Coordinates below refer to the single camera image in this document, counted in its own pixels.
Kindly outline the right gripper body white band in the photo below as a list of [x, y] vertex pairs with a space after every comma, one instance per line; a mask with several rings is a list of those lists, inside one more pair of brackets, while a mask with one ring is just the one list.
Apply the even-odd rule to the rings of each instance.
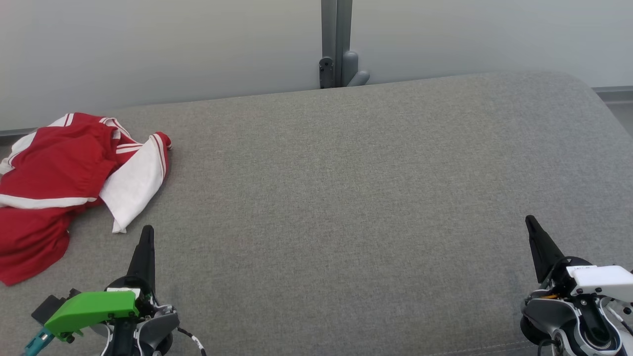
[[633, 300], [633, 275], [622, 266], [596, 266], [577, 257], [554, 264], [544, 287], [558, 298], [597, 295], [619, 301]]

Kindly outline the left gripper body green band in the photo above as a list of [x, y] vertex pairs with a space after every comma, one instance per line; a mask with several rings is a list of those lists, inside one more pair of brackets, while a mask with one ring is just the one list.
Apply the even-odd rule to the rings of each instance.
[[83, 292], [69, 298], [46, 320], [45, 329], [66, 340], [82, 329], [118, 318], [138, 318], [151, 314], [154, 285], [137, 276], [116, 279], [103, 291]]

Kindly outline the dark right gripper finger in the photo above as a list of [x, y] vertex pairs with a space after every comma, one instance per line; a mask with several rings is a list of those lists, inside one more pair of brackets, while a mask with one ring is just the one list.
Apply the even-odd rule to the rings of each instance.
[[532, 253], [535, 273], [538, 283], [543, 283], [551, 269], [565, 256], [542, 228], [534, 216], [526, 216], [525, 224], [529, 235], [529, 245]]

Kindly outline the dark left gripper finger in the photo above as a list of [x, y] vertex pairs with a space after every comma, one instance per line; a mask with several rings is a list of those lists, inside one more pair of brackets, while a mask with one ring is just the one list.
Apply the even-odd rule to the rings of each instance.
[[143, 293], [155, 291], [155, 248], [154, 228], [145, 225], [134, 250], [127, 277], [131, 284], [140, 288]]

